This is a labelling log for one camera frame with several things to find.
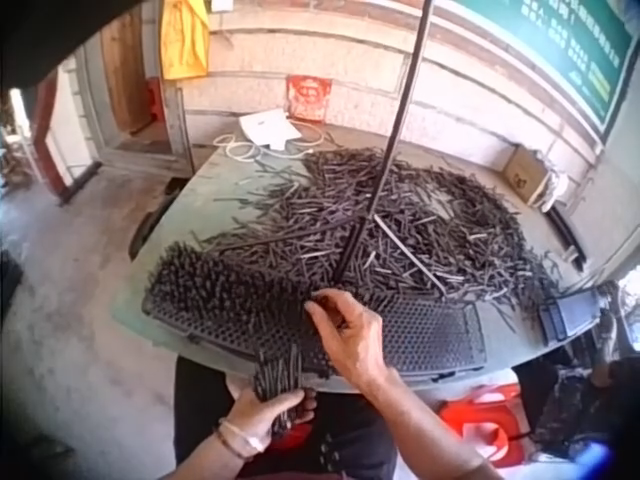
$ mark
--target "red paper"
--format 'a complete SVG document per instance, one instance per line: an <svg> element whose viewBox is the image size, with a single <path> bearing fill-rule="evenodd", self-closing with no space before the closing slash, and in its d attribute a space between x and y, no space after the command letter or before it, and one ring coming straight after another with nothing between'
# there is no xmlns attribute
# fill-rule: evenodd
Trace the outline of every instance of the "red paper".
<svg viewBox="0 0 640 480"><path fill-rule="evenodd" d="M324 122L331 94L331 80L289 75L287 77L287 98L289 115L301 120Z"/></svg>

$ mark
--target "wristband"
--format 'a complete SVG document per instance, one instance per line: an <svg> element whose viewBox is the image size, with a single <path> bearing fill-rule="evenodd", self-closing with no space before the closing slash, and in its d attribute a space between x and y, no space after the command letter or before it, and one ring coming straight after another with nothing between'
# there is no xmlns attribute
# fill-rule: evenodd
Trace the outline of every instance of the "wristband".
<svg viewBox="0 0 640 480"><path fill-rule="evenodd" d="M224 448L226 448L234 457L239 458L243 462L248 462L253 459L253 457L245 457L238 450L236 450L231 443L225 438L225 436L220 432L220 430L216 430L213 432L218 441L222 444Z"/></svg>
<svg viewBox="0 0 640 480"><path fill-rule="evenodd" d="M257 453L262 453L266 450L267 445L265 445L264 443L262 443L262 441L260 441L259 438L256 437L252 437L250 435L247 435L245 432L243 432L242 430L240 430L238 427L236 427L233 423L229 422L229 420L226 419L226 417L223 417L220 419L220 426L224 426L227 427L229 430L231 430L233 433L235 433L236 435L238 435L239 437L242 437L242 439L247 442L247 444L249 444L249 446L251 448L253 448L254 450L256 450Z"/></svg>

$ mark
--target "dark pants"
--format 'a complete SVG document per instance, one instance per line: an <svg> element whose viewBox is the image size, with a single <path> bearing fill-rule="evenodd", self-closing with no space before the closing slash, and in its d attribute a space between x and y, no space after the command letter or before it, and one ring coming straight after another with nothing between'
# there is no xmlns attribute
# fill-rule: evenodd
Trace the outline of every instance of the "dark pants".
<svg viewBox="0 0 640 480"><path fill-rule="evenodd" d="M378 412L361 395L318 393L318 407L305 443L267 451L245 465L239 477L279 472L327 473L320 445L328 443L334 471L353 479L392 479L397 452ZM174 390L174 447L182 463L217 427L233 405L224 373L178 357Z"/></svg>

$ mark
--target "table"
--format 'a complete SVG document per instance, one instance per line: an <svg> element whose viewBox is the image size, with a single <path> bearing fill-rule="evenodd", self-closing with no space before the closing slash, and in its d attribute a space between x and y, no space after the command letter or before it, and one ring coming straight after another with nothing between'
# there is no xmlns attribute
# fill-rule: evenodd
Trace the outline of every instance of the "table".
<svg viewBox="0 0 640 480"><path fill-rule="evenodd" d="M386 143L385 137L351 129L327 127L327 131L331 133L338 144L352 148L383 147ZM318 148L331 149L335 147L325 142ZM468 162L450 158L445 160L442 155L405 143L401 143L399 146L399 157L420 167L434 165L464 171L467 174L473 173L482 183L489 187L495 186L499 193L507 197L512 204L511 208L520 211L520 222L528 242L541 252L546 250L551 252L551 256L558 263L562 274L561 285L567 286L580 279L571 264L561 260L562 246L545 217L519 200L499 174ZM270 156L263 157L262 161L277 168L283 168L286 165L297 165L296 168L302 168L300 162ZM144 315L141 303L148 282L148 274L168 245L175 241L194 244L193 233L198 238L205 238L233 228L235 224L232 216L240 220L249 220L255 216L255 211L250 208L240 209L238 202L213 201L214 198L243 197L249 191L256 190L260 185L271 181L274 181L273 177L258 173L256 164L235 161L225 155L224 148L218 149L180 193L133 262L131 274L114 300L111 311L113 317L131 331L157 346L167 348L218 370L244 376L251 375L254 371L252 362L238 358L224 350L191 343L181 335ZM512 318L512 323L515 326L514 333L491 305L479 303L477 308L485 336L486 366L480 371L461 372L437 382L434 382L433 377L416 377L407 382L411 388L425 389L469 380L476 376L518 365L560 345L560 343L556 343L547 346L540 326L525 323L517 315ZM576 335L588 330L592 325L593 323L585 326ZM341 377L331 377L325 380L309 374L305 376L304 382L322 391L353 391Z"/></svg>

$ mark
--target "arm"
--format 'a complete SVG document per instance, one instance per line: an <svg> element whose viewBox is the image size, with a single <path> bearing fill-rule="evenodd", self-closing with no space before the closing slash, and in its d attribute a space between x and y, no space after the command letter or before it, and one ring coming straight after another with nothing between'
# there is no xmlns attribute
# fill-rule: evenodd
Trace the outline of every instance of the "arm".
<svg viewBox="0 0 640 480"><path fill-rule="evenodd" d="M253 390L250 388L243 390L227 416L227 421L237 431L223 423L217 433L202 442L189 458L163 480L235 479L245 461L261 453L238 431L246 437L257 440L266 448L271 442L271 424L280 413L295 407L305 399L303 404L305 411L297 423L313 418L312 410L316 402L312 395L313 392L295 390L262 403L256 398Z"/></svg>
<svg viewBox="0 0 640 480"><path fill-rule="evenodd" d="M329 358L384 417L415 475L435 480L501 478L385 365L380 316L340 290L322 290L316 299L305 308ZM338 331L335 325L342 319L346 327Z"/></svg>
<svg viewBox="0 0 640 480"><path fill-rule="evenodd" d="M221 480L231 480L237 477L243 466L244 460L231 453L215 435L211 435L163 480L208 480L214 475Z"/></svg>

